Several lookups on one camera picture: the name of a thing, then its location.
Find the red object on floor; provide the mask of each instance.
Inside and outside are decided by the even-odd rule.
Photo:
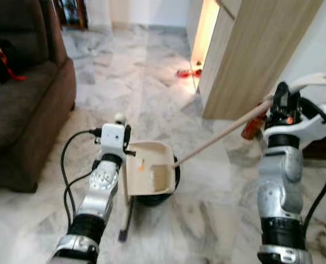
[[[245,128],[243,129],[241,136],[244,139],[252,140],[255,138],[257,133],[263,127],[264,123],[266,122],[266,114],[267,112],[262,113],[255,119],[249,121]]]
[[[0,48],[0,59],[2,60],[3,64],[5,65],[5,68],[8,72],[8,74],[10,75],[10,77],[13,80],[16,81],[24,81],[27,79],[26,76],[17,76],[16,74],[13,73],[13,71],[8,67],[8,59],[7,56],[4,54],[4,52],[2,51],[2,49]]]
[[[191,70],[178,70],[176,73],[177,77],[179,78],[187,78],[192,74]]]
[[[179,78],[187,78],[191,75],[195,76],[195,77],[200,77],[202,74],[202,69],[198,69],[198,70],[178,70],[176,75]]]

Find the black wheel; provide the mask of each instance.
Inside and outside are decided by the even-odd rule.
[[[177,162],[178,158],[174,156],[174,161]],[[180,182],[180,167],[175,168],[175,190],[179,186]],[[169,198],[171,194],[154,194],[154,195],[137,195],[136,199],[138,202],[145,206],[157,206],[160,205],[163,201]]]

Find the brown sofa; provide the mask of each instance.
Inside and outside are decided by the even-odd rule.
[[[22,54],[27,76],[0,86],[0,186],[34,192],[74,106],[74,66],[51,0],[0,0],[0,39]]]

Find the orange object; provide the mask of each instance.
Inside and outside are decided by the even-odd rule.
[[[176,72],[177,77],[180,78],[187,78],[191,75],[195,76],[195,77],[200,77],[202,74],[202,69],[198,69],[198,70],[178,70]]]
[[[286,123],[287,123],[288,125],[292,125],[292,124],[294,123],[294,118],[293,118],[293,117],[288,117],[288,118],[286,119]]]
[[[143,172],[145,170],[145,159],[142,160],[141,165],[139,166],[139,171]]]
[[[245,128],[243,129],[241,136],[244,139],[252,140],[257,135],[258,131],[263,127],[265,121],[266,121],[266,114],[267,112],[264,112],[260,114],[255,119],[249,121]]]

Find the dustpan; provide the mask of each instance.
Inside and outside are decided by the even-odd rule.
[[[136,156],[128,156],[127,191],[130,196],[171,194],[175,190],[174,154],[160,141],[136,141],[129,145]]]

